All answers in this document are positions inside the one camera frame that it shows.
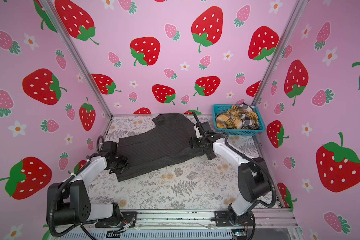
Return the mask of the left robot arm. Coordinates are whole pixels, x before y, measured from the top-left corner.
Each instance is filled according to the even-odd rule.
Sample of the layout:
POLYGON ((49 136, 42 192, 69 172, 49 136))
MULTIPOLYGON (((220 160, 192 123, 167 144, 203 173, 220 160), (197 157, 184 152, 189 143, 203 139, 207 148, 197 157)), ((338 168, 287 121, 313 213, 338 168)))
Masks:
POLYGON ((87 187, 104 170, 114 172, 117 166, 114 154, 95 153, 87 156, 86 163, 61 183, 49 186, 47 196, 47 224, 51 230, 57 226, 77 227, 89 222, 103 221, 116 226, 123 221, 118 204, 92 204, 87 187))

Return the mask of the dark grey pinstripe shirt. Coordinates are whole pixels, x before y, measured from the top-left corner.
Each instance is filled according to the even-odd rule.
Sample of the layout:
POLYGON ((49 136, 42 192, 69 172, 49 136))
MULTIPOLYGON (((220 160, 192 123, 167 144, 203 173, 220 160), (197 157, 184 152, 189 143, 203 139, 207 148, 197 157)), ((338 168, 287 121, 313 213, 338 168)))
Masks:
POLYGON ((191 140, 196 137, 195 124, 186 116, 162 114, 152 121, 155 128, 119 139, 117 154, 129 159, 127 169, 117 174, 119 182, 205 154, 202 148, 191 147, 191 140))

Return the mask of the teal plastic basket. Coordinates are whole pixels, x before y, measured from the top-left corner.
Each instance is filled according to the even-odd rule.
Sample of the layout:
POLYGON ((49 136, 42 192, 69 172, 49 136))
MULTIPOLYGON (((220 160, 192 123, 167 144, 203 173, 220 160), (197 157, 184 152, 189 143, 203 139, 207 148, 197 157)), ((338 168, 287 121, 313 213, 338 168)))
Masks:
POLYGON ((255 136, 265 131, 262 116, 255 106, 213 105, 216 130, 232 136, 255 136))

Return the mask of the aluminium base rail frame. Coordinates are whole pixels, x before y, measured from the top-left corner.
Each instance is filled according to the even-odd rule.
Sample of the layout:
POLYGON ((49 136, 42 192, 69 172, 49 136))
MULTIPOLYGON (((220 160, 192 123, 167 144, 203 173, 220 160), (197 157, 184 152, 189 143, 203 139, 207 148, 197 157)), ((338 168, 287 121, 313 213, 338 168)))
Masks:
POLYGON ((240 225, 228 220, 226 210, 131 210, 131 224, 91 224, 76 227, 62 240, 303 240, 290 210, 254 209, 240 225))

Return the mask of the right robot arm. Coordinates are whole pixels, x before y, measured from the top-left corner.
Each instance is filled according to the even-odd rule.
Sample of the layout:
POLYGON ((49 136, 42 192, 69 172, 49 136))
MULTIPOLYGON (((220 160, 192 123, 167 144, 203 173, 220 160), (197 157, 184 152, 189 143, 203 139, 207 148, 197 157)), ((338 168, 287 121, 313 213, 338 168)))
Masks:
POLYGON ((263 158, 245 155, 220 134, 193 138, 191 147, 203 150, 210 160, 219 155, 237 168, 240 196, 229 204, 224 216, 231 225, 243 224, 257 205, 266 208, 276 205, 276 186, 263 158))

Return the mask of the yellow plaid shirt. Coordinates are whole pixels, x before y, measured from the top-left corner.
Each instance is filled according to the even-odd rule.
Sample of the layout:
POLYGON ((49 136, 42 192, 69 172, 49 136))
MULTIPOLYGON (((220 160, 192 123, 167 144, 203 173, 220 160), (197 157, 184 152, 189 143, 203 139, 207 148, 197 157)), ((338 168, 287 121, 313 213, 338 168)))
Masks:
POLYGON ((241 104, 217 114, 216 126, 219 129, 258 130, 260 122, 255 107, 241 104))

